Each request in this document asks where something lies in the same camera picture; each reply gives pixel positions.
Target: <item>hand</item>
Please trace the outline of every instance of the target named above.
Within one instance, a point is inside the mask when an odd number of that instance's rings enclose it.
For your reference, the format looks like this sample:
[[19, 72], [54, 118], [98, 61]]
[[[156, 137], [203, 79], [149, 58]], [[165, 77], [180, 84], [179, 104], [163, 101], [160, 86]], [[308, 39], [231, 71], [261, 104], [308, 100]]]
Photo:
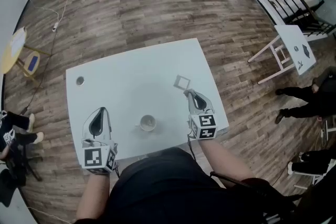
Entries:
[[319, 87], [314, 83], [312, 86], [311, 86], [311, 90], [313, 91], [313, 93], [317, 93], [319, 91]]

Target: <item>table leg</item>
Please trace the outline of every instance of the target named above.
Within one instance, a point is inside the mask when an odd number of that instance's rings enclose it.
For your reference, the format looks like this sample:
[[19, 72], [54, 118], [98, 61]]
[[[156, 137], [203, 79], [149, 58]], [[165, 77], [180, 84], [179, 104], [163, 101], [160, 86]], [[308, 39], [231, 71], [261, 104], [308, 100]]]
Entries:
[[248, 62], [252, 62], [254, 59], [256, 59], [259, 55], [261, 55], [265, 50], [267, 50], [271, 45], [273, 45], [280, 36], [278, 35], [275, 39], [273, 39], [269, 44], [267, 44], [263, 49], [261, 49], [259, 52], [257, 52], [254, 56], [252, 56], [250, 59], [248, 59]]
[[291, 68], [293, 68], [293, 67], [295, 67], [295, 65], [292, 63], [290, 66], [288, 66], [288, 67], [286, 67], [286, 68], [284, 68], [284, 69], [282, 69], [282, 70], [280, 70], [280, 71], [274, 73], [273, 75], [270, 75], [270, 76], [267, 77], [266, 79], [260, 80], [260, 81], [258, 82], [258, 84], [262, 84], [263, 82], [265, 82], [265, 81], [267, 81], [267, 80], [270, 80], [270, 79], [276, 77], [277, 75], [280, 75], [280, 74], [286, 72], [287, 70], [289, 70], [289, 69], [291, 69]]
[[37, 52], [39, 52], [40, 54], [45, 54], [45, 55], [51, 56], [51, 54], [49, 54], [49, 53], [47, 53], [47, 52], [44, 52], [44, 51], [39, 50], [39, 49], [32, 48], [32, 47], [27, 46], [27, 45], [24, 45], [24, 47], [27, 48], [27, 49], [29, 49], [29, 50], [37, 51]]
[[28, 76], [28, 78], [30, 80], [33, 81], [33, 83], [35, 84], [36, 87], [39, 87], [40, 83], [38, 83], [38, 81], [36, 79], [33, 78], [33, 76], [31, 76], [26, 69], [24, 69], [24, 67], [22, 65], [19, 64], [20, 61], [16, 62], [16, 65], [19, 67], [19, 69], [21, 69], [23, 71], [24, 74], [26, 74]]

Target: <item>white cup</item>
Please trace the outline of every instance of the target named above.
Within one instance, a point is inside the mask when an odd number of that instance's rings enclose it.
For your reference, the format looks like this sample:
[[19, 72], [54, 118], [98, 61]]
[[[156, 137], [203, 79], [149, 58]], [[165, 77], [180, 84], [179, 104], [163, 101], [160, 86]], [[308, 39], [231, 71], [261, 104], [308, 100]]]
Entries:
[[151, 132], [156, 127], [156, 119], [151, 115], [145, 115], [140, 120], [140, 128], [146, 132]]

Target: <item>white table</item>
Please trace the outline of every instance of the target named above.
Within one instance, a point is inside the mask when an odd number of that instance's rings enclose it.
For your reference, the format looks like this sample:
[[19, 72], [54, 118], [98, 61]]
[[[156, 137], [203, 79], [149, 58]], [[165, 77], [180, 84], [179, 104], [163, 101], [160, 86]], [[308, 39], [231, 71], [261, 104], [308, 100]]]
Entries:
[[[211, 100], [219, 130], [228, 127], [214, 78], [196, 38], [132, 50], [68, 69], [68, 110], [80, 164], [83, 124], [101, 106], [109, 112], [111, 136], [118, 143], [116, 159], [187, 142], [188, 101], [183, 90], [173, 86], [177, 75], [190, 79], [189, 88]], [[81, 86], [76, 85], [79, 76], [85, 80]], [[146, 114], [157, 120], [152, 132], [137, 126]]]
[[[278, 36], [273, 39], [269, 44], [267, 44], [263, 49], [261, 49], [258, 53], [256, 53], [253, 57], [248, 59], [248, 62], [253, 61], [260, 54], [262, 54], [266, 49], [270, 48], [277, 63], [279, 65], [280, 71], [270, 75], [266, 79], [260, 80], [258, 84], [261, 84], [267, 80], [270, 80], [291, 68], [296, 68], [299, 75], [305, 73], [314, 63], [316, 63], [315, 57], [311, 48], [301, 32], [300, 28], [297, 25], [276, 25], [276, 31], [278, 32]], [[274, 47], [274, 43], [277, 42], [281, 38], [283, 45], [278, 47]], [[286, 57], [283, 53], [283, 48], [286, 47], [288, 50], [290, 57]], [[280, 60], [278, 56], [278, 52], [281, 52], [283, 56], [283, 60]], [[284, 67], [286, 62], [292, 60], [292, 64]]]

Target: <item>chair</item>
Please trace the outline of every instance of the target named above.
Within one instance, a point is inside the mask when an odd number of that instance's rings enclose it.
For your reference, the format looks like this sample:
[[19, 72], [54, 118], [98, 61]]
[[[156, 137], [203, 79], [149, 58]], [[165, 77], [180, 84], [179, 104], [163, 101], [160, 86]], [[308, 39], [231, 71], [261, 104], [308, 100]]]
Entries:
[[42, 178], [30, 166], [30, 160], [32, 158], [27, 158], [26, 146], [23, 146], [22, 151], [16, 145], [11, 147], [9, 157], [6, 159], [6, 165], [11, 176], [19, 182], [20, 186], [26, 185], [26, 175], [28, 173], [31, 173], [37, 181], [42, 181]]

